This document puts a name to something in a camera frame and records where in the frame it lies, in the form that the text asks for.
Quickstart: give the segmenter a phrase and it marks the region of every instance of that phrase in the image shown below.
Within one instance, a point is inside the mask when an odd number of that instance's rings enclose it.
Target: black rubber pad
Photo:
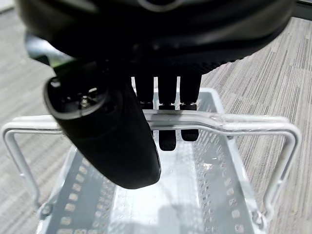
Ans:
[[[196,111],[197,105],[196,104],[190,104],[190,105],[180,105],[180,110],[191,110]],[[181,130],[181,136],[182,139],[185,141],[196,141],[198,139],[198,129],[189,129],[189,130]]]
[[[174,110],[173,105],[159,106],[160,110]],[[163,151],[172,151],[176,148],[176,131],[175,130],[162,130],[159,131],[159,146]]]

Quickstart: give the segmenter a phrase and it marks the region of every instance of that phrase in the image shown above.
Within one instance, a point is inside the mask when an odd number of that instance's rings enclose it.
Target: basket handle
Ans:
[[[271,221],[277,197],[289,175],[301,145],[300,130],[287,118],[270,116],[215,114],[200,111],[144,110],[152,130],[199,128],[226,136],[282,135],[284,146],[263,197],[266,212],[253,213],[254,222],[262,229]]]
[[[285,143],[263,197],[265,214],[255,212],[253,220],[263,228],[274,214],[274,204],[285,183],[295,155],[301,145],[300,130],[284,117],[227,115],[200,111],[144,110],[152,130],[182,130],[199,128],[226,136],[283,135]],[[25,177],[39,207],[39,187],[14,138],[15,134],[61,134],[51,116],[18,117],[2,127],[1,135],[21,176]]]

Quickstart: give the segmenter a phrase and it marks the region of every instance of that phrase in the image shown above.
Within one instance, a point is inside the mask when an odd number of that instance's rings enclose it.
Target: metal bolt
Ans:
[[[45,204],[44,207],[41,210],[41,214],[43,216],[48,216],[52,212],[52,205],[51,204]]]
[[[260,211],[253,212],[253,222],[258,225],[261,230],[264,230],[267,227],[266,219]]]
[[[87,107],[89,105],[88,97],[87,96],[83,96],[80,104],[81,104],[82,107]]]

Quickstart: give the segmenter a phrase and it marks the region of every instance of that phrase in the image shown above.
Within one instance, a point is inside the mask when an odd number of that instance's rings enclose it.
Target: white plastic basket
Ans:
[[[157,106],[157,90],[154,100]],[[264,233],[300,145],[299,130],[283,117],[226,115],[213,89],[201,89],[197,105],[199,111],[144,111],[153,130],[177,130],[174,151],[158,147],[162,174],[155,185],[138,190],[116,186],[72,148],[49,201],[40,208],[38,233]],[[183,141],[179,130],[195,128],[200,129],[198,140]],[[18,117],[2,129],[12,159],[39,207],[39,189],[15,133],[61,131],[51,116]],[[286,138],[264,196],[265,214],[258,210],[235,140],[228,137],[236,135]],[[158,145],[157,131],[154,136]]]

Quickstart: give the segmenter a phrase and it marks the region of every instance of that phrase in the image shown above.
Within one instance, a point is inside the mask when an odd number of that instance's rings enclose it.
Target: gray carpet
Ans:
[[[46,114],[41,93],[51,69],[27,58],[24,27],[15,12],[0,15],[0,126],[13,117]],[[288,117],[303,134],[303,145],[276,205],[270,234],[308,234],[312,230],[312,22],[292,19],[288,28],[256,54],[228,63],[204,76],[227,113]],[[58,136],[18,136],[41,188],[41,202],[53,187],[69,142]],[[248,176],[261,197],[276,156],[278,137],[238,137]],[[35,233],[38,218],[27,187],[0,143],[0,233]]]

